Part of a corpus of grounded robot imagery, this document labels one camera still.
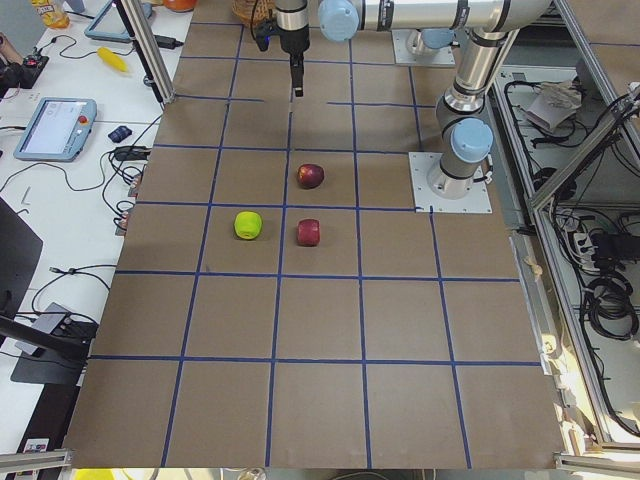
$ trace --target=white table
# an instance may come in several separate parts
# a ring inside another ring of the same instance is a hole
[[[84,13],[91,16],[97,14],[104,1],[85,0]],[[153,11],[150,19],[153,33],[184,41],[191,20],[190,13],[178,14],[164,7],[154,8]],[[64,53],[69,56],[80,56],[103,46],[120,54],[131,50],[130,43],[100,42],[87,38],[84,30],[90,22],[89,19],[73,15],[68,28],[47,29],[38,46],[46,45],[57,35],[69,35],[78,42]],[[42,54],[50,57],[49,64],[34,88],[21,90],[14,98],[3,101],[0,113],[29,119],[43,96],[93,98],[98,104],[97,119],[103,121],[149,123],[162,113],[151,88],[143,83],[145,72],[135,53],[124,57],[129,71],[122,73],[105,64],[97,55],[80,60],[60,57],[58,53],[71,43],[68,38],[59,38],[56,43],[45,47]],[[172,78],[178,66],[180,52],[180,48],[161,50]],[[6,96],[9,97],[13,93],[15,90],[10,90]]]
[[[92,15],[99,11],[104,0],[85,0]],[[151,26],[154,33],[175,37],[183,41],[191,21],[191,14],[176,14],[164,7],[154,8]],[[131,44],[117,44],[89,40],[83,34],[89,20],[73,16],[72,24],[62,31],[47,30],[39,42],[44,45],[59,34],[74,37],[78,44],[69,49],[69,55],[79,55],[99,46],[108,46],[116,52],[126,52]],[[151,123],[161,109],[150,88],[142,83],[144,71],[137,54],[126,58],[129,74],[119,74],[102,63],[96,55],[83,60],[70,60],[58,56],[67,45],[65,39],[47,47],[43,53],[50,56],[41,77],[32,90],[22,90],[9,100],[0,102],[0,126],[26,125],[41,97],[86,97],[98,104],[97,121],[87,143],[78,158],[72,163],[59,163],[67,171],[70,183],[76,187],[93,186],[100,183],[99,159],[115,147],[107,134],[118,125],[128,125],[133,135],[121,145],[132,142],[146,125]],[[162,50],[162,56],[171,76],[175,73],[180,49]],[[7,97],[15,90],[7,92]],[[139,144],[151,146],[157,125],[140,140]],[[30,165],[16,160],[13,150],[21,132],[0,130],[0,186],[12,173]],[[112,174],[108,162],[104,168],[109,178]],[[90,264],[117,263],[123,239],[114,235],[113,212],[101,198],[102,189],[89,192],[72,192],[66,186],[62,172],[37,166],[14,178],[0,196],[15,210],[27,209],[22,218],[44,241],[42,256],[31,282],[30,290],[21,310],[31,310],[31,297],[35,291],[56,275],[49,267],[61,269]],[[107,199],[114,205],[127,198],[128,187],[116,177],[107,191]],[[113,269],[92,271],[107,283],[111,282]],[[70,277],[60,280],[48,288],[39,298],[37,307],[44,309],[55,301],[62,306],[100,320],[107,291],[97,280]],[[18,355],[14,341],[7,340],[1,351]],[[15,453],[38,398],[41,385],[11,382],[9,377],[16,360],[0,355],[0,454]]]

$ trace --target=orange object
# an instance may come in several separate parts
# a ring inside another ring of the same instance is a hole
[[[164,6],[174,12],[188,12],[196,6],[197,0],[164,0]]]
[[[69,26],[69,15],[62,8],[61,1],[31,0],[31,5],[36,9],[46,27],[67,28]]]

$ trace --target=yellow object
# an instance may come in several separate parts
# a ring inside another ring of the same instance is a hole
[[[82,469],[77,470],[73,480],[114,480],[115,477],[111,470],[107,468],[101,469]]]
[[[111,65],[116,70],[120,70],[121,72],[126,72],[128,70],[129,67],[127,67],[127,63],[107,47],[98,48],[97,53],[106,64]]]
[[[262,217],[256,212],[240,212],[233,222],[236,235],[243,240],[253,240],[262,231]]]
[[[67,28],[69,26],[69,15],[62,8],[61,1],[31,0],[31,5],[36,9],[46,27]]]

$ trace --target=power strip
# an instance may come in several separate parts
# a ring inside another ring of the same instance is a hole
[[[31,324],[31,328],[40,330],[44,333],[53,332],[58,326],[64,322],[71,312],[64,307],[61,307],[57,303],[52,303],[47,309],[40,314],[35,322]],[[27,355],[34,355],[38,348],[30,343],[18,341],[16,342],[16,348],[19,348]]]

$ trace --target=blue object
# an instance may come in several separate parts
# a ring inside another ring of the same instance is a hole
[[[122,140],[127,138],[132,133],[133,132],[129,127],[127,127],[126,125],[120,125],[118,128],[116,128],[113,132],[111,132],[107,136],[109,137],[109,139],[111,139],[113,143],[120,143]]]
[[[358,11],[348,0],[323,0],[318,9],[320,30],[332,42],[346,42],[358,31]]]
[[[43,98],[13,156],[19,160],[71,162],[91,132],[98,108],[84,98]]]
[[[451,148],[466,163],[479,163],[489,155],[493,145],[493,132],[477,118],[465,118],[451,133]]]
[[[432,50],[448,47],[455,36],[454,31],[448,28],[425,28],[420,33],[424,44]]]

